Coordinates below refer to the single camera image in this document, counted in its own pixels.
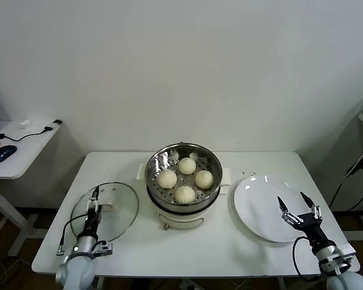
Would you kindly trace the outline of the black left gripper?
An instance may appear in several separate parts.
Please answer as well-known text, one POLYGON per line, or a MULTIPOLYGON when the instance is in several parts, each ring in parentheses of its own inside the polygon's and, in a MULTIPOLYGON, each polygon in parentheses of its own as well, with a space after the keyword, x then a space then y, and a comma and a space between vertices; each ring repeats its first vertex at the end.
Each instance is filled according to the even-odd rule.
POLYGON ((93 191, 93 197, 87 202, 87 218, 85 220, 81 236, 89 236, 98 239, 97 229, 100 224, 101 214, 99 211, 99 186, 93 191))

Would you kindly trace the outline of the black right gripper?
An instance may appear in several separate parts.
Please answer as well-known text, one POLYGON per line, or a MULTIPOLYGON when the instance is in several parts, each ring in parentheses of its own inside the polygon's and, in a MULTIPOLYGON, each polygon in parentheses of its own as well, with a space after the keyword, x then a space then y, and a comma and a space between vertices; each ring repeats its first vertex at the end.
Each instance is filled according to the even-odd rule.
POLYGON ((300 192, 304 202, 312 213, 295 216, 286 207, 284 201, 278 196, 279 208, 282 212, 281 218, 293 226, 295 230, 302 231, 309 240, 312 248, 326 248, 329 246, 329 239, 321 229, 321 211, 320 206, 316 205, 310 197, 300 192))

